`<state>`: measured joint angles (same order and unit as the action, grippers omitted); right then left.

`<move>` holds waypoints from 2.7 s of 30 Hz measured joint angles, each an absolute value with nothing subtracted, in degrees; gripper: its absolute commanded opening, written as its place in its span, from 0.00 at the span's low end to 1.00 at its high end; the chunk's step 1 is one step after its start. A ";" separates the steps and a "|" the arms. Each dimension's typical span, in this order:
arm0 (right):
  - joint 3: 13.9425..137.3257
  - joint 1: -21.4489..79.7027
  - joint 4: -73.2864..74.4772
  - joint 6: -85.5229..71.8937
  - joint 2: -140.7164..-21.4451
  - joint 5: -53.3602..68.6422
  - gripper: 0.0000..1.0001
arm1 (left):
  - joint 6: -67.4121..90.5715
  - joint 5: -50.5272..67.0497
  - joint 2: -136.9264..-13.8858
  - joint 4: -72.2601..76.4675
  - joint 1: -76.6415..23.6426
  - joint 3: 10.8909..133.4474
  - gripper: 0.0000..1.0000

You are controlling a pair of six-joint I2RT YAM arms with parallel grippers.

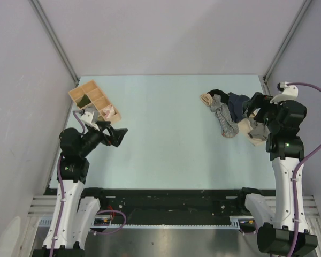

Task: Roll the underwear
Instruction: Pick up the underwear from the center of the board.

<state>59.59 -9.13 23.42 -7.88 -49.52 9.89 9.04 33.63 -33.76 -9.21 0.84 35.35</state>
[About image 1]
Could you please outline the grey striped underwear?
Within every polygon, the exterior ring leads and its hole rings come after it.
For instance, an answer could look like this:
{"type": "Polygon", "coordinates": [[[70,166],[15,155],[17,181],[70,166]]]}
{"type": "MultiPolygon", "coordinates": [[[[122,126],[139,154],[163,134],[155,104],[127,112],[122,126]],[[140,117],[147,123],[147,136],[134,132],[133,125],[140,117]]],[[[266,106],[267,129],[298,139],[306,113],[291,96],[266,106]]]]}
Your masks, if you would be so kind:
{"type": "Polygon", "coordinates": [[[212,97],[210,110],[216,116],[221,127],[221,134],[225,138],[233,138],[239,133],[239,127],[231,117],[227,104],[221,101],[220,95],[212,97]]]}

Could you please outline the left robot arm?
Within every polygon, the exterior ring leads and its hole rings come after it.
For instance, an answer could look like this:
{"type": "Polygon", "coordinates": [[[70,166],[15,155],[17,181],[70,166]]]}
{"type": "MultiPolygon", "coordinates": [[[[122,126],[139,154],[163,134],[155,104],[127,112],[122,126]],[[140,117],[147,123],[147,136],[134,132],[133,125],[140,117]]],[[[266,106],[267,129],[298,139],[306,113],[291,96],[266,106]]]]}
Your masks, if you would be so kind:
{"type": "Polygon", "coordinates": [[[57,198],[49,232],[33,256],[84,256],[85,242],[97,214],[112,214],[102,188],[85,188],[89,169],[87,156],[99,145],[118,147],[127,128],[97,122],[85,133],[66,128],[60,135],[57,162],[57,198]]]}

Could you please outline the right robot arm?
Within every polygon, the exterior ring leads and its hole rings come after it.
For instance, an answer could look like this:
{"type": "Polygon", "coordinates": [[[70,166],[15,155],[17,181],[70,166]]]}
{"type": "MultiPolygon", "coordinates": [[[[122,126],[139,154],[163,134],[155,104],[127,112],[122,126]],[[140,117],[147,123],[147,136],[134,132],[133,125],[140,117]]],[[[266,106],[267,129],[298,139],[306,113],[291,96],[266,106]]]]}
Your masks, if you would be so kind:
{"type": "Polygon", "coordinates": [[[266,152],[275,176],[276,208],[272,210],[264,196],[250,193],[237,199],[236,209],[242,215],[251,213],[257,230],[260,252],[277,256],[306,256],[318,246],[310,232],[304,213],[302,171],[304,144],[298,132],[307,115],[304,105],[294,100],[275,102],[271,96],[255,93],[243,104],[244,114],[257,111],[255,121],[263,123],[270,133],[266,152]]]}

